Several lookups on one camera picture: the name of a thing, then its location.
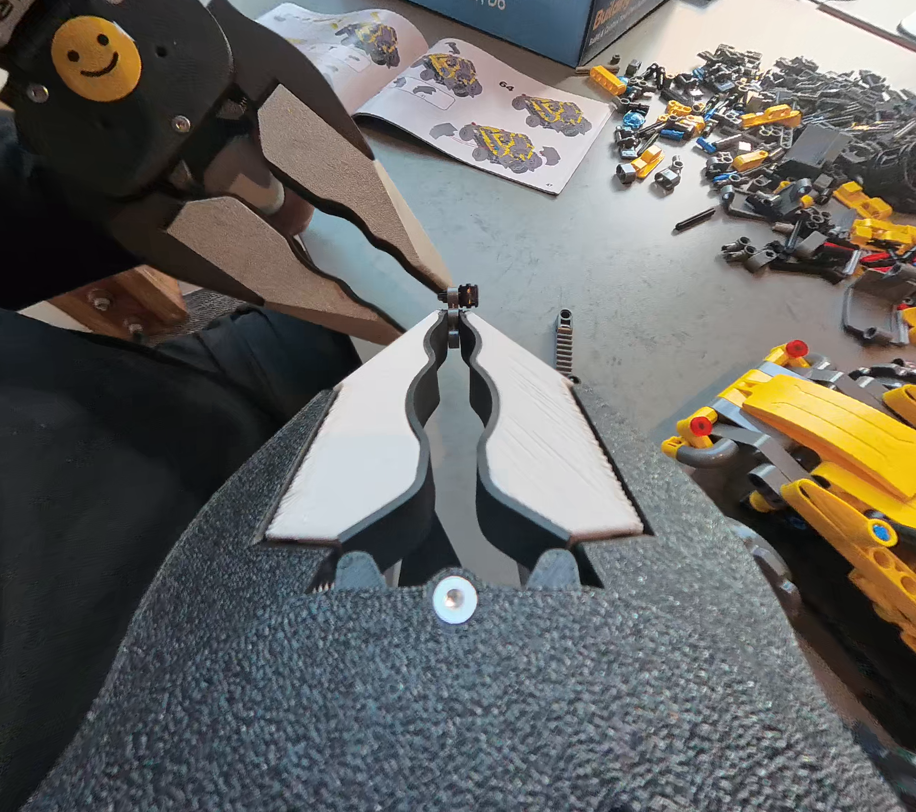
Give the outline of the person's left forearm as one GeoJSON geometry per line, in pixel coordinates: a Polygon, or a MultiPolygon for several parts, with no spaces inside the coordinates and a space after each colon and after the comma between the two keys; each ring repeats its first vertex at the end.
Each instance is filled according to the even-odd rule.
{"type": "Polygon", "coordinates": [[[71,209],[61,180],[1,113],[1,308],[20,311],[141,260],[71,209]]]}

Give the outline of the small black connector assembly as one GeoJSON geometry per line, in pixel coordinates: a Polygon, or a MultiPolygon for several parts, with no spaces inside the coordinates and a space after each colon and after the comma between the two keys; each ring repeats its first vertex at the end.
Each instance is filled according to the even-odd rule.
{"type": "Polygon", "coordinates": [[[448,348],[459,348],[461,314],[478,307],[478,285],[465,283],[447,288],[437,294],[437,299],[445,305],[448,348]]]}

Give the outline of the person's left hand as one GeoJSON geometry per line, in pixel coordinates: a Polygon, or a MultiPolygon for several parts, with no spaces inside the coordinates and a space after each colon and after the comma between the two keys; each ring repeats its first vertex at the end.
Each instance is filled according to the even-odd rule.
{"type": "Polygon", "coordinates": [[[312,221],[314,205],[301,198],[291,189],[284,190],[284,200],[278,211],[271,216],[271,223],[283,235],[297,237],[304,233],[312,221]]]}

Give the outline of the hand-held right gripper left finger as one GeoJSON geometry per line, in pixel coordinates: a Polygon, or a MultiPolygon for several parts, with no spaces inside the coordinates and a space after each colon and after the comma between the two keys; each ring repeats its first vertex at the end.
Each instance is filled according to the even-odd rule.
{"type": "Polygon", "coordinates": [[[448,355],[435,311],[337,384],[281,496],[270,542],[404,558],[427,537],[435,488],[425,426],[448,355]]]}

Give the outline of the yellow toy vehicle model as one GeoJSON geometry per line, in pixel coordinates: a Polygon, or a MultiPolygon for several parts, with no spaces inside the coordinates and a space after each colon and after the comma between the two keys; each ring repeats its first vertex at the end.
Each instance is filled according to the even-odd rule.
{"type": "Polygon", "coordinates": [[[799,339],[677,422],[661,452],[741,508],[813,533],[915,646],[914,365],[837,370],[799,339]]]}

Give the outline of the building instruction booklet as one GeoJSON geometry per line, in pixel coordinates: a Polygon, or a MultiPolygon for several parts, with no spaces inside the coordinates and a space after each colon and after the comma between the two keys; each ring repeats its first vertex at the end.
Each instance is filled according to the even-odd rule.
{"type": "Polygon", "coordinates": [[[286,2],[257,21],[304,54],[354,118],[553,196],[611,119],[607,103],[542,84],[470,42],[428,45],[391,10],[320,14],[286,2]]]}

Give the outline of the grey gear rack piece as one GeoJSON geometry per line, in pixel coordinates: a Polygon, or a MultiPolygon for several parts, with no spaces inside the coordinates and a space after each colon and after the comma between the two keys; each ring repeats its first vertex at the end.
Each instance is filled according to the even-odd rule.
{"type": "Polygon", "coordinates": [[[576,383],[573,373],[573,313],[563,307],[559,310],[554,326],[554,368],[566,379],[576,383]]]}

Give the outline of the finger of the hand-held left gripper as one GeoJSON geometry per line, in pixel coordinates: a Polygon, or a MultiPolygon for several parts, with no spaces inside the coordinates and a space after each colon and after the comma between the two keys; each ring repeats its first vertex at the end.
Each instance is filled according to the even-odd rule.
{"type": "Polygon", "coordinates": [[[190,201],[165,233],[268,308],[382,346],[404,333],[345,283],[310,267],[302,249],[236,198],[190,201]]]}
{"type": "Polygon", "coordinates": [[[355,225],[432,291],[452,285],[440,252],[378,160],[284,85],[258,109],[258,125],[262,153],[286,185],[321,211],[355,225]]]}

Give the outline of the grey desk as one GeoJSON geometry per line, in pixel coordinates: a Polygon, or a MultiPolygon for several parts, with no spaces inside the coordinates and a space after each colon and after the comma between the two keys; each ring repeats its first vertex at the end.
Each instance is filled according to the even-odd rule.
{"type": "MultiPolygon", "coordinates": [[[[584,76],[402,0],[229,0],[251,17],[282,2],[320,13],[394,10],[425,41],[471,42],[546,84],[582,96],[599,91],[584,76]]],[[[804,56],[824,70],[866,69],[914,91],[914,52],[798,0],[669,0],[611,49],[682,71],[720,43],[761,52],[765,63],[804,56]]],[[[458,282],[480,289],[477,310],[491,325],[547,360],[557,312],[573,313],[577,375],[646,437],[649,454],[692,407],[729,378],[759,363],[773,346],[801,338],[845,368],[865,364],[840,327],[843,292],[799,275],[753,275],[722,261],[720,247],[740,234],[766,235],[736,219],[681,234],[676,222],[713,202],[693,145],[681,185],[621,187],[608,122],[557,196],[511,183],[431,150],[383,123],[361,120],[375,157],[392,177],[458,282]]],[[[434,308],[432,296],[393,259],[342,220],[316,213],[305,239],[324,270],[402,325],[434,308]]],[[[441,405],[430,419],[437,512],[461,566],[487,584],[517,586],[517,566],[487,542],[475,514],[475,449],[482,430],[468,403],[464,361],[440,373],[441,405]]]]}

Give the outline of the wooden post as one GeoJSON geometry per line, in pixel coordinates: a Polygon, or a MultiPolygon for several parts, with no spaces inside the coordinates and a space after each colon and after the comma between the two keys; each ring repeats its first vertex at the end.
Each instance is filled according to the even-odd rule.
{"type": "Polygon", "coordinates": [[[123,340],[163,335],[189,317],[176,279],[146,265],[50,298],[89,332],[123,340]]]}

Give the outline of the person's black clothing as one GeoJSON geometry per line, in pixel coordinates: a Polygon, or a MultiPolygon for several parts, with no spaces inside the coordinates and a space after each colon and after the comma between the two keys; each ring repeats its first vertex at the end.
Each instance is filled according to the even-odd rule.
{"type": "Polygon", "coordinates": [[[202,506],[360,365],[349,336],[260,307],[152,347],[2,311],[2,810],[73,739],[202,506]]]}

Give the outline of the yellow grey connector piece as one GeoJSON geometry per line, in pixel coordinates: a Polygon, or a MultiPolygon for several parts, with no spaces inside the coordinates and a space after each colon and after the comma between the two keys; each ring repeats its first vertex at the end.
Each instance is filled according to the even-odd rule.
{"type": "Polygon", "coordinates": [[[624,186],[644,180],[664,159],[664,152],[657,144],[649,145],[631,161],[617,165],[615,176],[624,186]]]}

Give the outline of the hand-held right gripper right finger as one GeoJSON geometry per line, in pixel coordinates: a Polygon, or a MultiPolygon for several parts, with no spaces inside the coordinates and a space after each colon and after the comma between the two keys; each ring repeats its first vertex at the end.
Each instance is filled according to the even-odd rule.
{"type": "Polygon", "coordinates": [[[553,549],[643,535],[572,381],[473,312],[461,315],[459,335],[483,425],[476,515],[487,541],[533,569],[553,549]]]}

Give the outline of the pile of building pieces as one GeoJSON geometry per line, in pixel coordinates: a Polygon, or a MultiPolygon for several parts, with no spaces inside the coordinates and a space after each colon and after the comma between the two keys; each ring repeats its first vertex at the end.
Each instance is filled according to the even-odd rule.
{"type": "Polygon", "coordinates": [[[756,229],[719,257],[753,275],[783,273],[843,291],[842,331],[863,346],[914,346],[914,92],[868,69],[823,70],[804,57],[764,64],[721,43],[675,71],[615,54],[581,67],[620,115],[618,164],[657,144],[698,165],[701,226],[756,229]]]}

